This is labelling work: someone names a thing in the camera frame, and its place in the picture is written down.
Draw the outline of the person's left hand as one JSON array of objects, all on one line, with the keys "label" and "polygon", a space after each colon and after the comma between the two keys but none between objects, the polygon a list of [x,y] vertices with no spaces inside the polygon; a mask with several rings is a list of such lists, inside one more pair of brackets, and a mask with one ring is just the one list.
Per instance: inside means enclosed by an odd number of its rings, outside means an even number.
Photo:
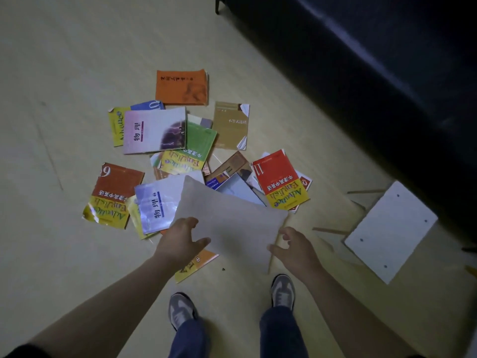
[{"label": "person's left hand", "polygon": [[184,268],[197,256],[190,254],[189,244],[195,241],[192,232],[198,222],[194,217],[179,218],[159,240],[153,260],[170,275]]}]

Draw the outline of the person's right forearm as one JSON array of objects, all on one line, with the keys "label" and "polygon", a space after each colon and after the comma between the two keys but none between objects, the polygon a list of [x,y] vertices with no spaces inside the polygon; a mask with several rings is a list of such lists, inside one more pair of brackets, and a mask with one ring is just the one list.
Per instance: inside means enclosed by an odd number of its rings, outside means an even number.
[{"label": "person's right forearm", "polygon": [[345,358],[422,358],[322,266],[293,274],[312,295]]}]

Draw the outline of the person's left forearm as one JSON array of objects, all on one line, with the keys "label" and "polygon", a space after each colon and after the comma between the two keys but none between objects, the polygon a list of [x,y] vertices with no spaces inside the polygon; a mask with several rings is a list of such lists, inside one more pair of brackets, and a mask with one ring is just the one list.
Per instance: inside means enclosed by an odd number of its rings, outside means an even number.
[{"label": "person's left forearm", "polygon": [[159,253],[35,335],[29,344],[51,358],[116,358],[179,269]]}]

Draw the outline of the yellow and orange book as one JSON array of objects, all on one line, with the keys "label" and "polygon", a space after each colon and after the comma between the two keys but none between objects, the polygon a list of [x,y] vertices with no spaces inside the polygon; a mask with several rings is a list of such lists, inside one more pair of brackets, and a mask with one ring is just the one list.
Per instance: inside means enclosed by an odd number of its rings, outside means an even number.
[{"label": "yellow and orange book", "polygon": [[200,270],[203,266],[216,259],[218,256],[218,254],[212,253],[208,250],[202,250],[189,264],[175,273],[174,279],[176,284],[184,281],[196,271]]}]

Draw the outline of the grey right shoe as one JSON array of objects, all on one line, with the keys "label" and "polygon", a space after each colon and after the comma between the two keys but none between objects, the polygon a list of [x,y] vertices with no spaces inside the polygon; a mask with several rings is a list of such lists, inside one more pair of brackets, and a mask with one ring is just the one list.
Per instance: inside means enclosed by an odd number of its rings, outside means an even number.
[{"label": "grey right shoe", "polygon": [[272,307],[286,307],[290,311],[294,309],[295,287],[291,278],[286,274],[278,274],[271,284]]}]

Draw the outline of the grey shoe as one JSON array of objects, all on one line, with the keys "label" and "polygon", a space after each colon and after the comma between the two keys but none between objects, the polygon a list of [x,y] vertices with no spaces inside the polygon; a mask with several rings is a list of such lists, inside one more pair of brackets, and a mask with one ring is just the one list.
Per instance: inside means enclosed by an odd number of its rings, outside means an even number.
[{"label": "grey shoe", "polygon": [[271,284],[272,307],[286,307],[290,311],[294,309],[295,287],[291,278],[286,274],[278,274]]},{"label": "grey shoe", "polygon": [[199,314],[189,296],[183,292],[177,292],[170,297],[168,318],[173,329],[177,332],[185,322],[197,320]]}]

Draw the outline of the lavender and white book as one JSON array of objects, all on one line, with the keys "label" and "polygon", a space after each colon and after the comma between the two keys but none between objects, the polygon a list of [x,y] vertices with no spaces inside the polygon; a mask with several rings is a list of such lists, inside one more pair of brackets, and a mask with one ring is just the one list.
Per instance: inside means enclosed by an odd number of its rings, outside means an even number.
[{"label": "lavender and white book", "polygon": [[201,170],[169,177],[134,187],[144,234],[168,229],[172,224],[186,177],[205,184]]}]

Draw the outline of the pale blue book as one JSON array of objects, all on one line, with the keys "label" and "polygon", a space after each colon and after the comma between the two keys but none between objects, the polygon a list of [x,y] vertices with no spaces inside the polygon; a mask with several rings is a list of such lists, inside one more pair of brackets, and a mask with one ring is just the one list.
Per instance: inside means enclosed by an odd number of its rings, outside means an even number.
[{"label": "pale blue book", "polygon": [[231,175],[216,189],[216,191],[241,198],[254,204],[265,206],[265,203],[259,198],[253,189],[242,180],[238,173]]}]

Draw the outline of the red and yellow book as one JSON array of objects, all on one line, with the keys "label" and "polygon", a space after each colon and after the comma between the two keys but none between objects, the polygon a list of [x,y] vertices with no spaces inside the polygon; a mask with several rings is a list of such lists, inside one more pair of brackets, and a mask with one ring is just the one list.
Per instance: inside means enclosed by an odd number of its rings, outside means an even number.
[{"label": "red and yellow book", "polygon": [[290,211],[309,201],[308,187],[283,149],[255,160],[251,167],[272,208]]}]

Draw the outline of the glossy yellow book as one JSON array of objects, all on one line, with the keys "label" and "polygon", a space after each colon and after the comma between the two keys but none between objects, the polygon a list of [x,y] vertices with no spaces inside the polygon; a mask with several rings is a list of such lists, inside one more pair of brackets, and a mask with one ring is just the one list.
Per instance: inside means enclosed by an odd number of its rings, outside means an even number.
[{"label": "glossy yellow book", "polygon": [[142,223],[141,223],[140,210],[136,200],[136,195],[126,198],[125,205],[129,212],[130,219],[134,224],[135,231],[137,232],[141,240],[144,240],[159,234],[160,231],[144,234]]}]

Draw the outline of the blue jeans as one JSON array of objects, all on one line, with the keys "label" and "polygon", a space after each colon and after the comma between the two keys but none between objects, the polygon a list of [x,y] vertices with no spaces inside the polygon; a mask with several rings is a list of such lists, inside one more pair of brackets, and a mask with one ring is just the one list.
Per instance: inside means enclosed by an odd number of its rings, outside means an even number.
[{"label": "blue jeans", "polygon": [[[260,358],[309,358],[301,331],[287,307],[271,307],[261,317]],[[176,331],[168,358],[209,358],[210,339],[201,318]]]}]

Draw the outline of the brown book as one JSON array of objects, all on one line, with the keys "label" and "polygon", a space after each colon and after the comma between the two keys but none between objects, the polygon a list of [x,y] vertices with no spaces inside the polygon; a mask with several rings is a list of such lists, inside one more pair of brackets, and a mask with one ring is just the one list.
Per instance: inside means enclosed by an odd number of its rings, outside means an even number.
[{"label": "brown book", "polygon": [[247,182],[252,169],[250,162],[240,153],[236,151],[229,159],[227,159],[217,170],[205,177],[207,186],[216,188],[220,186],[234,174],[237,174],[244,182]]}]

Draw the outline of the pink and white book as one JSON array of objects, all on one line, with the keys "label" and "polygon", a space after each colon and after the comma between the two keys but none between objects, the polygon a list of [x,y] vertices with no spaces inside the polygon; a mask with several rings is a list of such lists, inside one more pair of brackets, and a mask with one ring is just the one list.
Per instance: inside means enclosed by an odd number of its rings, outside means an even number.
[{"label": "pink and white book", "polygon": [[126,111],[123,146],[125,155],[181,150],[187,143],[185,107]]}]

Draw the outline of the black sleeve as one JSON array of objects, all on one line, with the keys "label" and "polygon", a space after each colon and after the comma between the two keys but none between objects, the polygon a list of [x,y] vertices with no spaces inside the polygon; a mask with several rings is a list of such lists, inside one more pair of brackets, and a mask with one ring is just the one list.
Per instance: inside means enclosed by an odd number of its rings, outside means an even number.
[{"label": "black sleeve", "polygon": [[24,344],[16,347],[3,358],[51,358],[51,355],[35,345]]}]

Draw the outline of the dark sofa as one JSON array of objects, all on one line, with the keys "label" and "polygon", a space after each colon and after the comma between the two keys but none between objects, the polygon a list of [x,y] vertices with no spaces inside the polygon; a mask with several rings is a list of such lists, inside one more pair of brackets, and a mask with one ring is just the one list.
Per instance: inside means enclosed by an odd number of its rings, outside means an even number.
[{"label": "dark sofa", "polygon": [[477,249],[477,0],[215,0]]}]

